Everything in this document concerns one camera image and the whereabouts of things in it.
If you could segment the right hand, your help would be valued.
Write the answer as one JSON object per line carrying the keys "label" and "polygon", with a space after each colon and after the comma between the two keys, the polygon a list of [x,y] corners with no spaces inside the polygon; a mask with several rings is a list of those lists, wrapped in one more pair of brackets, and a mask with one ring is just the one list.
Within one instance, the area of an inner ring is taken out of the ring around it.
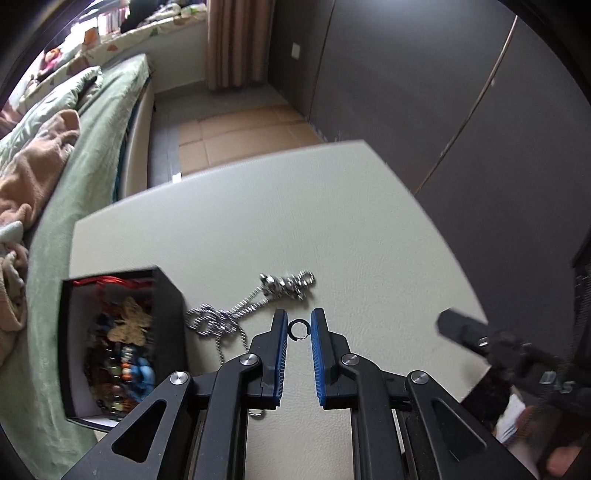
{"label": "right hand", "polygon": [[590,431],[552,407],[534,405],[525,408],[516,425],[539,479],[590,478]]}

